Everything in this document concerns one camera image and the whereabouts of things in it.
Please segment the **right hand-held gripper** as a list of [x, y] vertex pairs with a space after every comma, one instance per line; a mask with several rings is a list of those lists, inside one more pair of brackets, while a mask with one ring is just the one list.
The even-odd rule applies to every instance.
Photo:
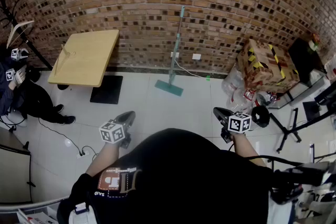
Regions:
[[213, 113], [222, 125], [221, 137], [226, 143], [232, 141], [231, 134], [244, 134], [250, 130], [251, 116], [245, 113], [234, 113], [225, 108], [214, 107]]

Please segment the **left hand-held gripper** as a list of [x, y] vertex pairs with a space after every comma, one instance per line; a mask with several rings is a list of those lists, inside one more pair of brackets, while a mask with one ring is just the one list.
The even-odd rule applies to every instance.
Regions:
[[118, 115], [115, 119], [110, 119], [99, 127], [99, 133], [104, 142], [117, 144], [121, 148], [127, 149], [131, 142], [129, 128], [135, 120], [135, 112], [128, 111]]

